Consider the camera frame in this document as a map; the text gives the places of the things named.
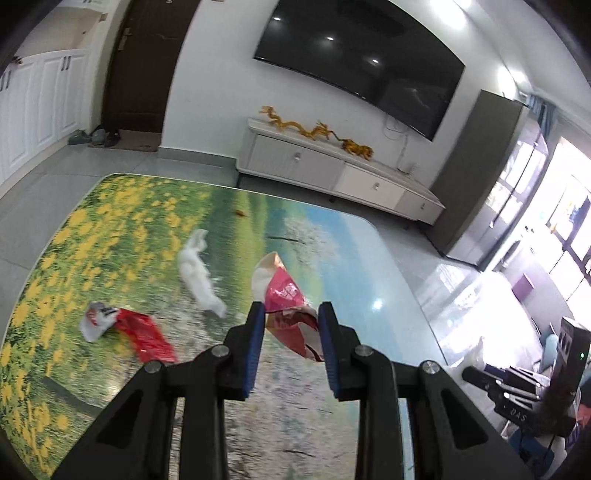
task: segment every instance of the white cabinet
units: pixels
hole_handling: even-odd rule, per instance
[[[36,55],[37,75],[35,88],[35,109],[31,119],[33,148],[42,151],[57,142],[56,112],[61,99],[60,69],[65,69],[65,56],[55,52]]]
[[[391,210],[394,210],[406,191],[399,185],[353,165],[345,167],[335,190]]]
[[[34,61],[23,59],[4,73],[2,91],[2,171],[8,178],[33,154],[30,141],[30,117],[34,86]]]
[[[323,153],[298,148],[295,153],[296,168],[291,179],[321,189],[332,189],[343,170],[345,162]]]
[[[0,92],[1,177],[80,127],[85,67],[86,50],[62,50],[7,68]]]
[[[394,168],[350,155],[334,142],[313,141],[289,129],[278,131],[253,118],[248,120],[236,169],[431,225],[445,208],[429,189]]]
[[[345,162],[308,148],[258,135],[248,168],[266,176],[331,189]]]
[[[57,130],[60,138],[80,127],[86,53],[71,52],[66,56],[64,63],[65,68],[58,88],[58,98],[61,102],[57,111]]]

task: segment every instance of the floor mat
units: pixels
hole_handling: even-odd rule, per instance
[[[156,152],[160,146],[161,134],[152,132],[135,132],[133,130],[120,130],[121,140],[112,150],[135,150],[139,152]],[[103,148],[102,145],[88,145],[91,148]]]

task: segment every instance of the brown door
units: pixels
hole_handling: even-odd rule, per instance
[[[162,132],[174,67],[199,1],[132,1],[111,59],[105,128]]]

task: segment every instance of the black tv screen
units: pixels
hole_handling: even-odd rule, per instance
[[[357,95],[429,140],[464,70],[389,0],[280,0],[255,58]]]

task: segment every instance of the golden dragon figurine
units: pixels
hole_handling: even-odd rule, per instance
[[[330,136],[334,135],[334,137],[342,143],[341,148],[347,153],[357,155],[367,161],[370,161],[374,156],[374,151],[371,147],[368,147],[367,145],[359,145],[350,138],[339,138],[334,131],[329,129],[328,125],[323,124],[322,122],[318,122],[316,126],[308,132],[308,130],[302,127],[298,122],[284,122],[281,117],[275,113],[275,109],[272,106],[263,106],[259,113],[268,115],[271,119],[269,123],[275,126],[280,132],[287,127],[294,127],[297,128],[300,135],[311,140],[316,140],[316,137],[325,137],[327,140],[330,140]]]

